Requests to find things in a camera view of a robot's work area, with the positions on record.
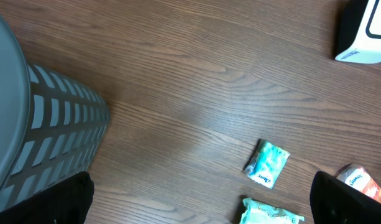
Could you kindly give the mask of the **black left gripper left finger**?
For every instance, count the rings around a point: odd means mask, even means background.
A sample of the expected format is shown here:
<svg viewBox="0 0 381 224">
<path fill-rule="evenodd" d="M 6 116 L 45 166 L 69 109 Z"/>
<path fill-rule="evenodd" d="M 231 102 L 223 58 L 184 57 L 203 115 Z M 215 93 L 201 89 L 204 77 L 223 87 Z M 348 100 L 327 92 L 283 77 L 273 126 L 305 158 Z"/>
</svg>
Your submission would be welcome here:
<svg viewBox="0 0 381 224">
<path fill-rule="evenodd" d="M 0 212 L 0 224 L 83 224 L 93 195 L 89 173 L 79 172 Z"/>
</svg>

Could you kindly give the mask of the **small teal box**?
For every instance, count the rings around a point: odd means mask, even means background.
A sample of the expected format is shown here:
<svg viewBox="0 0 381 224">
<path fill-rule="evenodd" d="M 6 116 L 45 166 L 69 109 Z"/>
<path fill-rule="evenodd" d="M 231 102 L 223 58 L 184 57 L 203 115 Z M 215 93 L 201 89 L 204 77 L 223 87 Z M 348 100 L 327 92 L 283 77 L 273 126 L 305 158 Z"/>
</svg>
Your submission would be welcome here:
<svg viewBox="0 0 381 224">
<path fill-rule="evenodd" d="M 289 156 L 290 153 L 286 150 L 261 139 L 256 152 L 246 165 L 244 173 L 254 182 L 273 189 Z"/>
</svg>

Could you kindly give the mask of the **teal snack packet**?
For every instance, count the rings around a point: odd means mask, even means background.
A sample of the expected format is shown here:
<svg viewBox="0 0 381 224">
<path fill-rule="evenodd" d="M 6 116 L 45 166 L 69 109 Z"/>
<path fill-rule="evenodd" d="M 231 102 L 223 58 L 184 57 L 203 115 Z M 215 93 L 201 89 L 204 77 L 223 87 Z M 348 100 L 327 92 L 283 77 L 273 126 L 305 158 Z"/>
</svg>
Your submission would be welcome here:
<svg viewBox="0 0 381 224">
<path fill-rule="evenodd" d="M 305 218 L 282 208 L 245 198 L 246 210 L 241 215 L 240 224 L 299 224 Z"/>
</svg>

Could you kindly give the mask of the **small orange box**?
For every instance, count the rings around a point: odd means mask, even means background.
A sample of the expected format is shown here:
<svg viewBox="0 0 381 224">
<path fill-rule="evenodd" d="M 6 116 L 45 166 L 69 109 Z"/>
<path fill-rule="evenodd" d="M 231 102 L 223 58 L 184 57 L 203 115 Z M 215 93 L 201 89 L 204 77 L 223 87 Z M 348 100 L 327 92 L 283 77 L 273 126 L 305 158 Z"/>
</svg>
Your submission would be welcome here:
<svg viewBox="0 0 381 224">
<path fill-rule="evenodd" d="M 381 187 L 371 178 L 364 167 L 358 164 L 350 164 L 343 169 L 336 178 L 381 203 Z"/>
</svg>

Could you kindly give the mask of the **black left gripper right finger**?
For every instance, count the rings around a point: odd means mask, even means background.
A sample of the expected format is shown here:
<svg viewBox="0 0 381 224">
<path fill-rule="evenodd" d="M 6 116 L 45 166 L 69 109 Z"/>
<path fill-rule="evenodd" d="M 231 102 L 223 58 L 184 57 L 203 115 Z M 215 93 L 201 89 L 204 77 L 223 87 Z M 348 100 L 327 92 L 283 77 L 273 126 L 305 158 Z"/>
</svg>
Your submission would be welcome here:
<svg viewBox="0 0 381 224">
<path fill-rule="evenodd" d="M 315 224 L 381 224 L 381 203 L 318 171 L 310 190 Z"/>
</svg>

